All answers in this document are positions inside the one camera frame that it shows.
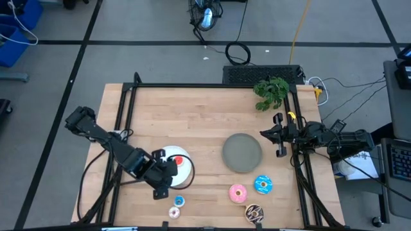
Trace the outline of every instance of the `blue bin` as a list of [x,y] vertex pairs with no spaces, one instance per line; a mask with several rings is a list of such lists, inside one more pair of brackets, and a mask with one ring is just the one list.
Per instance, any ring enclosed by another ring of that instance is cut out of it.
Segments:
[[[0,24],[0,33],[9,39],[29,43],[29,40],[15,26]],[[3,67],[11,67],[20,58],[28,45],[9,40],[4,41],[3,38],[0,39],[4,42],[4,44],[0,46],[0,65]]]
[[[12,10],[8,7],[7,2],[10,0],[0,0],[0,24],[7,24],[11,26],[17,26],[20,28],[19,23],[14,19]],[[25,4],[23,8],[23,14],[18,15],[17,18],[28,30],[32,30],[36,27],[37,22],[40,19],[43,7],[38,0],[13,0],[16,8],[20,4]]]

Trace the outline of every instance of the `toy donut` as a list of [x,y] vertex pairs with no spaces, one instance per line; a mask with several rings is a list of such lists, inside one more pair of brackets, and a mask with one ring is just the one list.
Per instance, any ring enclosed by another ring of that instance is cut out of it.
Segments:
[[182,196],[176,196],[174,198],[174,206],[176,206],[177,208],[181,208],[183,207],[183,205],[185,204],[185,199]]
[[169,211],[168,211],[168,215],[170,216],[171,219],[177,219],[180,216],[180,209],[177,207],[172,207]]
[[264,220],[264,212],[261,206],[251,204],[245,209],[245,218],[248,222],[255,225],[260,224]]
[[258,193],[268,194],[272,190],[271,179],[266,175],[261,175],[254,181],[254,188]]
[[235,184],[229,190],[230,199],[235,203],[243,203],[247,199],[247,190],[243,185]]

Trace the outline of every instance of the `pink donut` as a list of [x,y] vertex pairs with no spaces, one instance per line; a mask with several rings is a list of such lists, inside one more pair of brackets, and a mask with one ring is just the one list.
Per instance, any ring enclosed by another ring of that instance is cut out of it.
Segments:
[[243,203],[247,199],[247,190],[244,186],[235,184],[229,190],[230,199],[235,203]]

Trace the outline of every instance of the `black metal frame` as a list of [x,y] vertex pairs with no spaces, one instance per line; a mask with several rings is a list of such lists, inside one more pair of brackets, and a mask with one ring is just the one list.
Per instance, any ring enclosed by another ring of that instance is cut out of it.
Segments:
[[[206,83],[206,84],[198,84],[198,83],[142,83],[140,77],[138,76],[137,73],[134,74],[134,82],[133,83],[124,83],[122,90],[121,90],[121,96],[120,96],[120,102],[119,102],[119,107],[118,107],[118,112],[117,112],[117,117],[116,117],[116,123],[115,123],[115,129],[119,130],[121,126],[121,118],[123,117],[123,111],[124,111],[124,105],[126,101],[126,95],[128,91],[131,90],[131,97],[130,101],[128,104],[128,112],[127,112],[127,117],[126,117],[126,123],[125,123],[125,129],[129,129],[131,125],[131,118],[132,118],[132,113],[134,109],[134,103],[136,100],[136,92],[138,87],[180,87],[180,88],[241,88],[241,89],[251,89],[253,88],[253,85],[249,84],[226,84],[226,83]],[[290,93],[293,97],[293,103],[295,107],[295,113],[297,116],[297,124],[299,128],[302,127],[302,120],[301,120],[301,110],[299,106],[299,100],[298,100],[298,95],[297,95],[297,88],[295,85],[290,86]],[[290,108],[290,102],[288,99],[288,96],[284,99],[284,107],[286,110],[286,118],[289,123],[292,123],[292,118],[288,114],[288,112],[291,112]],[[296,147],[292,145],[292,153],[298,153],[298,150],[296,150]],[[295,165],[295,173],[297,174],[299,169],[299,157],[298,155],[294,155],[294,165]],[[304,156],[305,158],[305,168],[306,168],[306,176],[308,178],[308,183],[310,187],[313,189],[313,192],[316,193],[315,191],[315,184],[314,184],[314,177],[312,173],[312,168],[311,168],[311,163],[310,163],[310,157],[308,155]],[[105,176],[104,176],[104,181],[103,181],[103,188],[104,186],[107,186],[109,181],[110,181],[110,175],[112,172],[112,165],[113,165],[113,160],[110,158],[107,161],[107,167],[105,171]],[[306,204],[306,197],[304,193],[304,188],[301,185],[299,181],[297,181],[297,189],[299,192],[299,199],[300,199],[300,204],[301,204],[301,215],[302,215],[302,221],[304,224],[304,229],[310,229],[310,230],[342,230],[341,228],[336,228],[336,227],[324,227],[322,226],[322,221],[321,221],[321,215],[316,208],[315,204],[313,203],[313,211],[314,211],[314,216],[315,216],[315,221],[316,225],[311,225],[310,224],[310,218],[308,214],[308,208]],[[66,226],[59,226],[59,227],[43,227],[43,228],[31,228],[27,230],[33,230],[33,231],[41,231],[41,230],[101,230],[103,227],[113,227],[114,225],[114,218],[116,215],[116,207],[117,207],[117,202],[118,202],[118,195],[119,195],[119,184],[116,184],[113,194],[112,194],[112,203],[110,205],[110,213],[109,213],[109,220],[106,223],[102,222],[102,217],[103,217],[103,211],[104,211],[104,203],[99,209],[97,216],[96,216],[96,222],[95,223],[73,223],[71,225],[66,225]],[[218,227],[168,227],[167,222],[163,222],[162,227],[138,227],[138,230],[254,230],[253,228],[218,228]],[[280,231],[280,228],[262,228],[261,225],[256,226],[256,230],[275,230],[275,231]]]
[[[120,121],[123,115],[123,109],[124,109],[124,104],[125,104],[125,99],[126,99],[126,94],[127,92],[131,89],[131,97],[129,101],[129,106],[128,106],[128,113],[127,113],[127,118],[126,118],[126,125],[125,129],[130,128],[131,124],[131,116],[132,116],[132,109],[134,106],[135,98],[136,98],[136,90],[137,87],[182,87],[182,88],[242,88],[242,89],[251,89],[253,88],[253,85],[251,84],[224,84],[224,83],[142,83],[141,80],[139,79],[136,81],[136,74],[135,73],[135,82],[134,83],[124,83],[123,88],[121,91],[121,97],[120,97],[120,102],[119,102],[119,108],[118,108],[118,113],[117,113],[117,118],[116,118],[116,125],[115,125],[115,130],[118,130],[120,127]],[[290,92],[292,94],[293,98],[293,103],[295,107],[295,113],[297,115],[297,123],[299,128],[302,128],[302,120],[301,120],[301,110],[299,106],[299,100],[298,100],[298,95],[297,95],[297,87],[295,85],[290,86]],[[290,108],[290,102],[288,99],[288,96],[284,99],[284,107],[286,110],[286,113],[291,112]],[[292,123],[292,119],[289,114],[287,114],[287,121],[289,123]],[[297,174],[297,168],[299,165],[299,158],[297,155],[297,150],[295,148],[292,148],[293,153],[296,153],[294,155],[294,161],[295,161],[295,172]],[[314,177],[313,177],[313,172],[311,168],[311,162],[310,162],[310,157],[308,155],[304,156],[305,158],[305,168],[306,168],[306,176],[308,178],[309,184],[311,185],[311,188],[315,192],[315,184],[314,184]],[[104,177],[104,182],[103,182],[103,188],[105,185],[108,184],[109,179],[110,179],[110,174],[112,171],[112,159],[110,159],[107,162],[107,168],[105,172],[105,177]],[[309,219],[309,214],[308,214],[308,208],[306,204],[306,197],[304,193],[303,187],[297,183],[298,187],[298,192],[299,192],[299,199],[300,199],[300,204],[301,204],[301,215],[302,215],[302,220],[304,227],[310,226],[310,219]],[[114,223],[114,218],[116,214],[116,205],[118,202],[118,194],[119,194],[119,184],[116,184],[116,187],[114,188],[114,192],[112,195],[112,204],[110,207],[110,214],[109,214],[109,223],[113,224]],[[103,210],[104,207],[102,207],[99,210],[98,217],[96,222],[101,222],[101,218],[103,216]],[[317,226],[322,226],[322,220],[321,220],[321,215],[320,212],[317,210],[315,204],[313,204],[313,210],[314,210],[314,216],[315,216],[315,221]],[[232,229],[224,229],[224,228],[218,228],[219,230],[232,230]],[[241,228],[241,230],[253,230],[251,228]],[[266,229],[263,228],[263,230],[278,230],[278,229]]]

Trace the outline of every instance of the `desk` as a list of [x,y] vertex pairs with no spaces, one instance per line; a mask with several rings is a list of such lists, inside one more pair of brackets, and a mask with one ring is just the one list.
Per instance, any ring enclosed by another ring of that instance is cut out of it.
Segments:
[[382,138],[402,139],[411,141],[411,90],[400,89],[394,72],[397,70],[395,61],[384,62],[385,81],[390,104],[392,122],[378,128],[371,133],[375,144],[379,144]]
[[[114,127],[121,88],[122,84],[105,86],[97,123],[106,130]],[[309,121],[320,121],[312,87],[298,86],[297,89],[302,115]],[[244,205],[257,203],[265,212],[264,228],[302,228],[297,181],[290,165],[290,154],[276,158],[277,146],[259,134],[259,131],[273,126],[272,116],[277,112],[284,113],[284,107],[258,112],[254,108],[258,101],[259,97],[252,89],[138,88],[131,124],[134,134],[128,143],[149,152],[167,145],[181,146],[195,163],[196,177],[190,188],[170,190],[169,198],[157,201],[152,199],[152,188],[144,182],[121,186],[114,224],[158,227],[163,221],[169,221],[171,227],[254,228],[243,213]],[[262,163],[247,174],[229,170],[221,156],[226,138],[239,132],[252,135],[263,150]],[[287,148],[291,153],[291,147],[287,145]],[[99,144],[91,144],[87,163],[100,151]],[[98,159],[85,177],[82,214],[100,195],[106,163],[107,155]],[[319,198],[336,220],[344,224],[329,160],[312,155],[311,165]],[[273,192],[268,195],[258,194],[252,186],[255,177],[261,174],[270,176],[273,181]],[[124,174],[122,182],[129,180],[132,178]],[[232,184],[247,187],[249,198],[246,203],[234,204],[229,200],[228,189]],[[186,198],[186,204],[181,208],[180,218],[171,220],[168,209],[178,194]],[[104,221],[108,217],[110,200],[111,196],[106,200]],[[307,206],[311,224],[315,224],[309,199]]]

